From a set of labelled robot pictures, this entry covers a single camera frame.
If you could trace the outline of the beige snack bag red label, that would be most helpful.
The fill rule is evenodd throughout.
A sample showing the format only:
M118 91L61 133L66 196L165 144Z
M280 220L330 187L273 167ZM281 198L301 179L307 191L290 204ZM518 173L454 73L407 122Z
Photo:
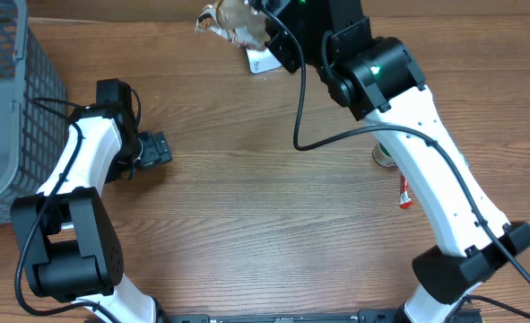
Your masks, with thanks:
M268 17L246 0L218 0L205 6L195 31L211 31L239 48L264 51L271 40Z

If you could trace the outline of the green lid jar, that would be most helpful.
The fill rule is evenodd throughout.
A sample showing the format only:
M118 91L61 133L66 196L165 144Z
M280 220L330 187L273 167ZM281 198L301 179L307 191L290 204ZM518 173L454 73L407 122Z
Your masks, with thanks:
M374 161L382 167L394 168L396 166L394 159L381 143L375 144L372 150L372 157Z

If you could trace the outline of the red stick sachet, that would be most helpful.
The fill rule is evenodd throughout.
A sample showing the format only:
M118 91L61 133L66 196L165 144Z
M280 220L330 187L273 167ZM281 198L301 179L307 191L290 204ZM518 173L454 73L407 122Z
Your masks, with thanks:
M400 174L400 194L399 194L399 206L401 209L410 208L413 205L412 199L408 194L409 184L403 173Z

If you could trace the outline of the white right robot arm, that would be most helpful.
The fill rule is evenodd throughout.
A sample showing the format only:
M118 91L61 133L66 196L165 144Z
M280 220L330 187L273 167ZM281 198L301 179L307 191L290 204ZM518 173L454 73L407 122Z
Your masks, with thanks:
M473 290L530 247L484 194L442 124L425 76L399 39L375 37L357 1L255 1L269 49L290 72L313 66L332 99L364 122L407 179L435 245L413 260L418 287L399 322L449 322Z

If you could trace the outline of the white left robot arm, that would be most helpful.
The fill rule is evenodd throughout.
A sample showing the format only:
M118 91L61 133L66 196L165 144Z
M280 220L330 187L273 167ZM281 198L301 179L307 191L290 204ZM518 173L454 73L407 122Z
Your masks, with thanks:
M115 229L101 200L104 184L134 170L144 147L130 102L75 105L69 137L37 193L14 200L10 216L20 257L18 304L52 316L85 308L103 322L167 322L153 297L126 276Z

